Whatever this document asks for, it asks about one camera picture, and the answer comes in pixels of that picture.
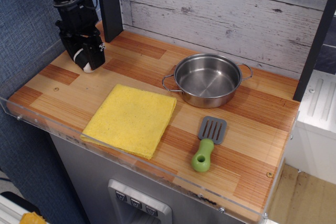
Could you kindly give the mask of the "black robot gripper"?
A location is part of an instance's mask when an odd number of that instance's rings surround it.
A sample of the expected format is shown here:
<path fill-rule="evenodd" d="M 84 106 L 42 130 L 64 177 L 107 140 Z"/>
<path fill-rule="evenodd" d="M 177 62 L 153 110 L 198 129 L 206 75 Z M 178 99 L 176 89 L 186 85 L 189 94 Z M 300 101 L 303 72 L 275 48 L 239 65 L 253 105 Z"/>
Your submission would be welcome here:
<path fill-rule="evenodd" d="M 72 60 L 85 52 L 84 70 L 96 70 L 105 63 L 104 43 L 96 28 L 98 15 L 93 0 L 54 2 L 61 19 L 56 22 L 60 39 Z"/>

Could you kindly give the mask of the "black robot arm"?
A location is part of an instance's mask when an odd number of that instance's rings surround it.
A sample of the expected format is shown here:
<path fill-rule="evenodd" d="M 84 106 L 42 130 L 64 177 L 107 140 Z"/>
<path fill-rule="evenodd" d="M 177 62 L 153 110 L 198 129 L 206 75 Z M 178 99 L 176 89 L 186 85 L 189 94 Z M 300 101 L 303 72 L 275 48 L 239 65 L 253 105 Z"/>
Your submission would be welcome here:
<path fill-rule="evenodd" d="M 85 73 L 105 63 L 104 43 L 96 27 L 98 0 L 53 0 L 61 19 L 56 21 L 60 39 L 71 57 Z"/>

